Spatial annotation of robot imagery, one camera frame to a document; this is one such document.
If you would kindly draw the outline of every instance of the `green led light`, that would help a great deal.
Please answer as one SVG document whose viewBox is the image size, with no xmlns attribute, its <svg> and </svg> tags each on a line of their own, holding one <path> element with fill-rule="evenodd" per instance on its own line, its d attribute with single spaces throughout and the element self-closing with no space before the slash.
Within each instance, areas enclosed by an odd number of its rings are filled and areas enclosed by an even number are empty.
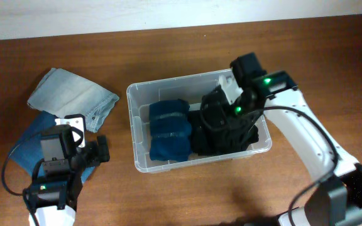
<svg viewBox="0 0 362 226">
<path fill-rule="evenodd" d="M 263 81 L 265 84 L 269 84 L 269 82 L 271 81 L 272 79 L 271 78 L 265 78 Z"/>
<path fill-rule="evenodd" d="M 240 113 L 240 112 L 241 112 L 241 110 L 242 110 L 242 108 L 241 108 L 241 107 L 236 107 L 236 114 Z"/>
</svg>

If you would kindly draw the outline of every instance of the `folded jeans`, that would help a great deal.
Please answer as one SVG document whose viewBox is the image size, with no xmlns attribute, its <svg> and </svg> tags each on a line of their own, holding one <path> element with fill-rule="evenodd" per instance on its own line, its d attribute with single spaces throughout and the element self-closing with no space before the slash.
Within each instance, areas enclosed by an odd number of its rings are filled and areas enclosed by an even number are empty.
<svg viewBox="0 0 362 226">
<path fill-rule="evenodd" d="M 82 114 L 86 129 L 97 132 L 118 99 L 116 94 L 86 78 L 52 68 L 31 94 L 28 105 L 59 118 Z"/>
</svg>

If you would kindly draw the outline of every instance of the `clothing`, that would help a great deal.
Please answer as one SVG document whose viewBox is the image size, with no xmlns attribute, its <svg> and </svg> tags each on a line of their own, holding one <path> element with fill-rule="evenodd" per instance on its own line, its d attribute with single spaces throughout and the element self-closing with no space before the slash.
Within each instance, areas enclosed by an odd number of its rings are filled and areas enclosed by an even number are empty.
<svg viewBox="0 0 362 226">
<path fill-rule="evenodd" d="M 187 120 L 188 102 L 163 100 L 149 106 L 150 159 L 187 161 L 192 153 L 188 137 L 192 132 Z"/>
<path fill-rule="evenodd" d="M 219 112 L 219 110 L 213 109 L 204 110 L 207 122 L 214 124 L 214 122 L 219 121 L 221 118 Z M 259 141 L 258 128 L 246 120 L 229 117 L 228 121 L 232 128 L 210 131 L 202 123 L 200 111 L 195 110 L 188 113 L 188 121 L 192 126 L 190 136 L 192 151 L 200 156 L 215 156 L 245 151 L 250 144 Z"/>
<path fill-rule="evenodd" d="M 100 85 L 64 69 L 52 68 L 37 85 L 28 105 L 59 118 L 85 116 L 86 129 L 97 132 L 119 97 Z"/>
<path fill-rule="evenodd" d="M 30 137 L 36 132 L 43 131 L 49 127 L 55 126 L 56 117 L 48 112 L 42 111 L 36 119 L 30 124 L 27 130 L 22 134 L 19 140 L 16 142 L 14 147 L 19 144 L 21 141 Z M 33 168 L 36 163 L 43 158 L 43 153 L 41 150 L 40 144 L 40 135 L 37 135 L 30 140 L 24 142 L 20 147 L 18 147 L 13 154 L 11 159 L 20 165 L 25 171 L 31 176 Z M 38 176 L 44 176 L 44 171 L 42 170 L 43 166 L 40 167 Z M 86 179 L 93 172 L 94 167 L 86 168 L 81 176 L 82 183 L 86 182 Z"/>
</svg>

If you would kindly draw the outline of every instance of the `clear plastic bin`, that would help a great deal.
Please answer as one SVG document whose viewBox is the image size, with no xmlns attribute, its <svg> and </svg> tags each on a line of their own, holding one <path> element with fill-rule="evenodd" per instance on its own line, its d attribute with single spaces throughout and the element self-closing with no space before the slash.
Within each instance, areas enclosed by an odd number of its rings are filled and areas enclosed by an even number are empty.
<svg viewBox="0 0 362 226">
<path fill-rule="evenodd" d="M 220 75 L 233 76 L 228 70 L 207 72 L 177 78 L 134 83 L 126 90 L 129 108 L 129 121 L 131 122 L 132 145 L 135 167 L 142 173 L 158 173 L 174 168 L 210 163 L 213 161 L 244 158 L 257 153 L 263 153 L 272 146 L 272 139 L 265 122 L 261 116 L 256 122 L 259 129 L 259 141 L 251 144 L 246 151 L 220 156 L 198 156 L 191 154 L 188 161 L 152 161 L 150 150 L 150 122 L 149 105 L 160 100 L 182 99 L 188 101 L 191 108 L 197 107 L 203 95 L 208 94 L 218 84 Z"/>
</svg>

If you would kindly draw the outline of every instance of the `wooden table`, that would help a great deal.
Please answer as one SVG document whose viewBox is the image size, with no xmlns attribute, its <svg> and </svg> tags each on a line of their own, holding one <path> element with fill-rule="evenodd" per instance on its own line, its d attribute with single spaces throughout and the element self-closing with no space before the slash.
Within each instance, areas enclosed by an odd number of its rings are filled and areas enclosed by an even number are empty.
<svg viewBox="0 0 362 226">
<path fill-rule="evenodd" d="M 270 122 L 273 146 L 264 154 L 157 174 L 134 167 L 128 85 L 224 69 L 251 51 L 269 72 L 289 72 L 319 120 L 362 162 L 359 15 L 0 41 L 0 173 L 39 113 L 26 105 L 31 92 L 51 67 L 64 68 L 120 96 L 97 133 L 107 135 L 111 160 L 85 184 L 75 225 L 207 225 L 284 212 L 310 178 Z M 7 177 L 15 191 L 30 183 L 14 163 Z M 0 225 L 26 224 L 22 199 L 0 181 Z"/>
</svg>

